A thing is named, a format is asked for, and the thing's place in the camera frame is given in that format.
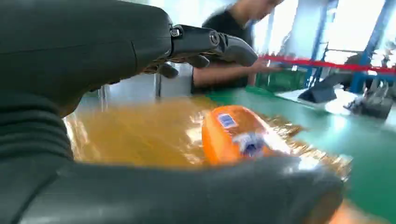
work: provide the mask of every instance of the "robotic hand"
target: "robotic hand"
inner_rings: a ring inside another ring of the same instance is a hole
[[[0,17],[0,223],[322,224],[340,205],[342,181],[299,158],[197,171],[73,161],[59,115],[86,91],[174,76],[167,62],[249,66],[242,40],[116,0],[2,0]]]
[[[2,88],[44,96],[65,116],[82,95],[139,73],[205,67],[219,57],[243,66],[256,53],[241,39],[207,28],[173,26],[160,8],[117,0],[0,2]]]

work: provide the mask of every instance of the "black shirt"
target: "black shirt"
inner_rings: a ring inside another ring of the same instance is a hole
[[[238,22],[232,17],[228,10],[211,16],[202,24],[204,28],[211,28],[218,32],[228,35],[236,36],[243,39],[250,46],[253,45],[253,26],[247,25],[242,28]],[[248,77],[240,77],[226,82],[212,84],[209,86],[196,87],[194,86],[194,78],[192,79],[191,92],[193,94],[202,94],[210,91],[226,90],[231,88],[245,87],[248,84]]]

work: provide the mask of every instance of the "person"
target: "person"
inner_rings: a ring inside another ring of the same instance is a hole
[[[283,0],[238,0],[226,10],[212,15],[202,27],[233,35],[253,46],[253,24],[265,16]],[[194,68],[191,82],[192,94],[254,85],[258,72],[274,70],[267,62],[258,59],[251,67],[242,67],[221,61],[211,61],[207,68]]]

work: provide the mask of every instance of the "red barrier rope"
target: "red barrier rope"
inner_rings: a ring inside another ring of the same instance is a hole
[[[296,65],[305,65],[311,67],[327,67],[327,68],[337,68],[337,69],[345,69],[352,71],[376,71],[378,73],[391,73],[396,75],[396,68],[381,68],[381,67],[371,67],[371,66],[362,66],[357,64],[335,64],[330,62],[323,61],[313,61],[309,59],[288,59],[283,56],[271,56],[271,55],[262,55],[261,59],[271,60],[275,62],[296,64]]]

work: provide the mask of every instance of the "green bin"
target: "green bin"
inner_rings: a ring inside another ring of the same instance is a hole
[[[256,86],[271,92],[286,92],[304,88],[305,71],[282,70],[259,73]]]

